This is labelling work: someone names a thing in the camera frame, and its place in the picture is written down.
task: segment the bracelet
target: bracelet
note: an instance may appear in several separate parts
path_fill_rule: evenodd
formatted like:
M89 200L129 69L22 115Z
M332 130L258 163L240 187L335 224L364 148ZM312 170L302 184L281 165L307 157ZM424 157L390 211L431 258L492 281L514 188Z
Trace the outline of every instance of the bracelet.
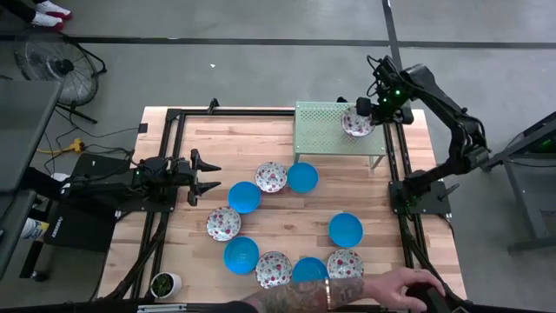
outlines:
M328 284L328 278L324 279L324 283L327 285L327 307L328 310L331 310L332 308L330 308L330 285Z

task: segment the bowl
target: bowl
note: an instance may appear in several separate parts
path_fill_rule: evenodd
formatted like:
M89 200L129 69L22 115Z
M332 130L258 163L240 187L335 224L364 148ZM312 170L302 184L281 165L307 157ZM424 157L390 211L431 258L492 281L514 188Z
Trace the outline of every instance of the bowl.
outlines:
M231 272L245 275L251 272L259 259L259 247L253 239L240 236L232 239L224 250L224 264Z
M255 172L255 183L264 192L279 191L286 185L287 180L286 168L280 163L263 163Z
M292 279L292 263L281 252L267 252L259 258L255 278L264 289L289 283Z
M363 238L363 225L357 216L351 213L340 213L330 221L328 235L342 248L351 248Z
M347 134L353 137L364 137L372 133L375 127L375 125L371 125L371 116L358 115L354 106L341 113L340 124Z
M363 277L365 271L361 257L350 249L334 251L327 261L330 278Z
M304 162L299 162L288 170L288 185L298 193L307 193L319 182L319 172L316 168Z
M294 267L294 283L328 278L327 266L316 257L303 257Z
M228 241L240 232L242 220L239 213L230 207L221 207L210 212L207 232L216 241Z
M235 184L228 193L228 204L238 213L254 211L261 203L261 191L254 183L240 182Z

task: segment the blue bowl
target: blue bowl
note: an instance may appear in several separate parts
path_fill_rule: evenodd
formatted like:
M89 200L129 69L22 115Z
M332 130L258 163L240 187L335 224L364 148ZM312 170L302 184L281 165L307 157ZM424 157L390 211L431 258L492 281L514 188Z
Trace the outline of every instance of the blue bowl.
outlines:
M241 236L232 239L224 250L224 264L238 275L251 272L259 261L259 247L253 239Z
M237 183L229 190L228 203L238 213L253 212L261 203L261 191L254 183Z
M327 266L315 257L303 257L294 267L294 283L328 278Z
M307 193L319 182L319 172L309 163L296 163L288 170L288 185L295 192Z
M334 243L342 248L356 246L363 238L363 225L357 216L340 213L330 221L328 234Z

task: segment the white bowl with floral pattern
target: white bowl with floral pattern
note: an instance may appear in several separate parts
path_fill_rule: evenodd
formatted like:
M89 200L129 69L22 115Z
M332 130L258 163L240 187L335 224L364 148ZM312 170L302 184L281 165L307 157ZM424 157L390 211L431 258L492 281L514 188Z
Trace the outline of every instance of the white bowl with floral pattern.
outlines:
M288 172L280 163L266 162L255 172L255 183L264 192L277 192L284 188L287 181Z
M371 116L360 116L354 106L343 111L340 123L347 134L353 137L364 137L372 133L375 127L375 125L371 125Z
M255 278L264 289L289 283L292 279L292 263L281 252L272 251L259 257Z
M365 271L361 257L350 249L334 251L328 258L327 269L330 278L363 277Z
M207 232L216 241L232 239L240 232L242 220L239 213L230 207L221 207L210 212L207 218Z

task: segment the person's hand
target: person's hand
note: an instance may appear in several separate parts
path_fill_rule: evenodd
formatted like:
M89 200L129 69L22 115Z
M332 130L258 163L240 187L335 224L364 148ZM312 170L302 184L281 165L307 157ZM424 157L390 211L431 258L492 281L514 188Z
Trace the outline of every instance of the person's hand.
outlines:
M442 296L446 296L442 283L428 270L400 268L368 278L365 282L366 290L370 292L368 297L391 310L426 311L427 305L424 302L404 294L404 287L413 283L430 283Z

